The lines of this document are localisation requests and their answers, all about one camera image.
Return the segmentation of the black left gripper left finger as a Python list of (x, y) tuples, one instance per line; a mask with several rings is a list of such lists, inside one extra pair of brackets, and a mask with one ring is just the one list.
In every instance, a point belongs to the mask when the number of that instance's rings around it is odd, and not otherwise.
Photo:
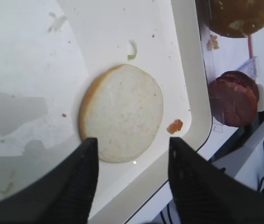
[(86, 224), (98, 173), (98, 142), (87, 138), (44, 177), (0, 201), (0, 224)]

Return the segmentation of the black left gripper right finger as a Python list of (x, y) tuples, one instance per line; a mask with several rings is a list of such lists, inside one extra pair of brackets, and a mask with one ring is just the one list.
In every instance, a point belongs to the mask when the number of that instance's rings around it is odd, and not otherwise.
[(224, 174), (179, 137), (169, 140), (168, 179), (182, 224), (264, 224), (264, 194)]

